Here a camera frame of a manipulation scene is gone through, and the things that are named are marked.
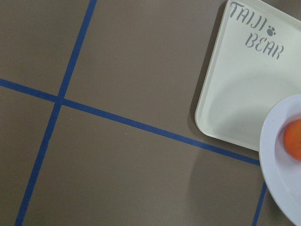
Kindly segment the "orange fruit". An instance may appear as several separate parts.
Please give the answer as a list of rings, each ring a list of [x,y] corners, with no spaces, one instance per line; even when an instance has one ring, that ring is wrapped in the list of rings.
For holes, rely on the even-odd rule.
[[[284,132],[286,151],[296,160],[301,160],[301,120],[291,122]]]

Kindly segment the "cream bear print tray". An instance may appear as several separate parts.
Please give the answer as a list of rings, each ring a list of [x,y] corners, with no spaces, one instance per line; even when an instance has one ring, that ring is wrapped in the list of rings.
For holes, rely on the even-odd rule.
[[[229,0],[195,111],[198,129],[258,151],[270,109],[300,91],[300,21],[261,0]]]

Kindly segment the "white round plate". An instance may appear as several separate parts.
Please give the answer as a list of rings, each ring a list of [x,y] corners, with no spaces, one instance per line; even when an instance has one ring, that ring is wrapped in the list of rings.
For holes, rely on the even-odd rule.
[[[301,224],[301,162],[285,149],[285,129],[301,117],[301,96],[287,97],[269,111],[260,136],[259,157],[268,190],[286,217]]]

